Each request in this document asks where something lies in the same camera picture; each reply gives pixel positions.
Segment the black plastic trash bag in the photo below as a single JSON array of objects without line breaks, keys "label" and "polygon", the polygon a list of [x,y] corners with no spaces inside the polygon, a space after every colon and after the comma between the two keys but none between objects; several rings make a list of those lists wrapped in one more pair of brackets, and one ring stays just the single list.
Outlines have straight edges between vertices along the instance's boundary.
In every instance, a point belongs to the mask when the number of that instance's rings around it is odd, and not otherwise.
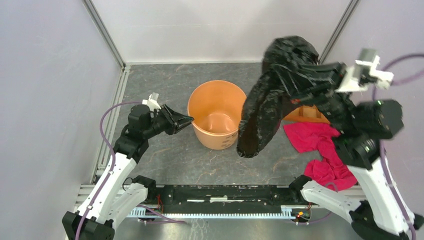
[{"label": "black plastic trash bag", "polygon": [[275,136],[282,119],[296,109],[278,68],[316,65],[318,58],[315,47],[298,35],[279,37],[270,43],[261,61],[261,75],[242,107],[236,147],[240,157],[255,157]]}]

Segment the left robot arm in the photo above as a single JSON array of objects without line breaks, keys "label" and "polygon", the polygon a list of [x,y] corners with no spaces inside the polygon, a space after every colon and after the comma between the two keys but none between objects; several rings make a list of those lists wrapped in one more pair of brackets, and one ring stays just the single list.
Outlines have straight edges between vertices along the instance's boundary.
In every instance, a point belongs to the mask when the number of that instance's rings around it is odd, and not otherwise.
[{"label": "left robot arm", "polygon": [[138,176],[128,189],[117,196],[129,173],[149,147],[149,139],[165,132],[174,135],[194,120],[167,105],[142,103],[131,108],[128,123],[114,146],[106,170],[75,212],[66,212],[62,224],[70,240],[112,240],[122,221],[144,202],[157,198],[155,180]]}]

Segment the orange plastic trash bin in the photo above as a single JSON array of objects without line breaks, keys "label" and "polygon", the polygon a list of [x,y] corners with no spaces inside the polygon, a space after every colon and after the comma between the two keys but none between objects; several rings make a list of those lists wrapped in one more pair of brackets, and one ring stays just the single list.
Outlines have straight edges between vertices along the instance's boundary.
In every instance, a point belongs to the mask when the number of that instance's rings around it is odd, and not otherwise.
[{"label": "orange plastic trash bin", "polygon": [[194,118],[193,130],[202,145],[223,150],[236,142],[246,98],[239,86],[226,80],[207,81],[191,93],[187,113]]}]

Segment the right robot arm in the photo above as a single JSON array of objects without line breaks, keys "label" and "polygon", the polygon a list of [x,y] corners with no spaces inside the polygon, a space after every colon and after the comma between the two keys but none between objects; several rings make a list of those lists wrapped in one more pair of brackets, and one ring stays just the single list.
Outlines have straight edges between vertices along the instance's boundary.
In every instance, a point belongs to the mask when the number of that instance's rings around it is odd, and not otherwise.
[{"label": "right robot arm", "polygon": [[352,92],[368,85],[388,88],[394,75],[377,69],[377,60],[317,65],[264,60],[262,74],[244,102],[238,129],[237,153],[253,158],[274,137],[281,120],[296,107],[315,106],[339,136],[335,152],[361,186],[366,198],[353,204],[335,189],[318,186],[307,176],[289,189],[295,204],[318,204],[349,222],[364,240],[414,240],[424,224],[422,215],[403,202],[388,168],[383,140],[403,128],[401,105],[392,99],[354,104]]}]

